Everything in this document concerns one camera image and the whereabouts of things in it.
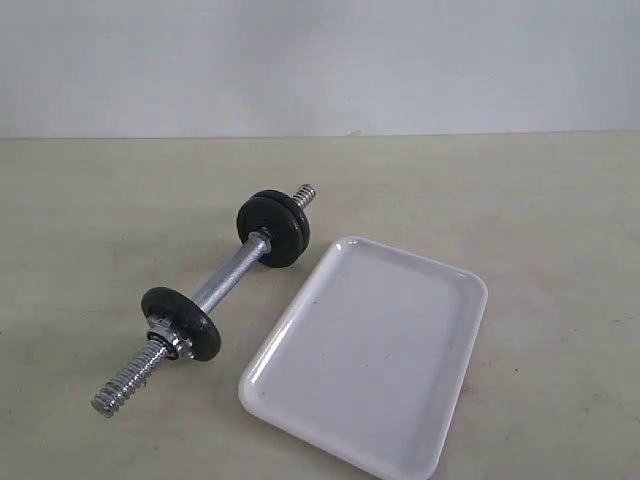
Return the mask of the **black weight plate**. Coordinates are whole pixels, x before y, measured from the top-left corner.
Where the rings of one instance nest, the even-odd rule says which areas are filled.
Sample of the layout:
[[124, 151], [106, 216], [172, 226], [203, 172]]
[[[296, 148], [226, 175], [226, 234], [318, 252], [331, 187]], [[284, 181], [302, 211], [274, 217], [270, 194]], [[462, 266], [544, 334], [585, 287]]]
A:
[[293, 264], [301, 253], [303, 236], [290, 210], [277, 200], [252, 196], [240, 208], [236, 227], [242, 242], [251, 233], [265, 234], [270, 251], [260, 259], [272, 268], [284, 268]]
[[287, 207], [290, 210], [290, 212], [294, 215], [294, 218], [296, 219], [303, 236], [303, 246], [301, 248], [301, 253], [298, 256], [299, 258], [306, 250], [309, 243], [309, 239], [310, 239], [309, 221], [307, 220], [307, 217], [303, 209], [295, 203], [292, 197], [277, 190], [262, 190], [254, 194], [253, 196], [263, 196], [263, 197], [277, 200], [280, 203], [282, 203], [285, 207]]
[[221, 348], [221, 336], [214, 322], [190, 298], [168, 287], [154, 287], [141, 299], [141, 309], [147, 319], [152, 315], [166, 317], [174, 330], [192, 341], [196, 361], [215, 358]]

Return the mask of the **chrome threaded dumbbell bar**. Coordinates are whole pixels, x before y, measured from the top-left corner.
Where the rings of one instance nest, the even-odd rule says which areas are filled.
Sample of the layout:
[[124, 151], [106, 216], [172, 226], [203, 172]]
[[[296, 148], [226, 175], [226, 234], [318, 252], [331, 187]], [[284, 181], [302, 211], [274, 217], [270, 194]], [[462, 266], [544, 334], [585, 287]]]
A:
[[[310, 184], [303, 184], [297, 188], [294, 194], [289, 196], [305, 213], [305, 209], [316, 197], [316, 190]], [[241, 241], [239, 250], [219, 271], [204, 282], [195, 294], [186, 297], [196, 303], [213, 321], [211, 313], [215, 307], [254, 265], [258, 263], [264, 265], [260, 259], [269, 251], [270, 244], [266, 235], [251, 233], [246, 242]], [[165, 348], [159, 342], [148, 340], [146, 337], [145, 346], [95, 394], [91, 400], [92, 407], [106, 418], [113, 417], [127, 400], [148, 381], [154, 370], [163, 361], [169, 360], [165, 357], [165, 352]]]

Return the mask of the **white rectangular plastic tray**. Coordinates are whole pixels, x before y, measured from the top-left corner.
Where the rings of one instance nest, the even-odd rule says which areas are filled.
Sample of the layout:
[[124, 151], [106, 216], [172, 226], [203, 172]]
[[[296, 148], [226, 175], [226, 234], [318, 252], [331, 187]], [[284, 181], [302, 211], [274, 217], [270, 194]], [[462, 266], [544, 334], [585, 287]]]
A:
[[476, 274], [335, 240], [245, 369], [255, 417], [380, 479], [438, 465], [488, 300]]

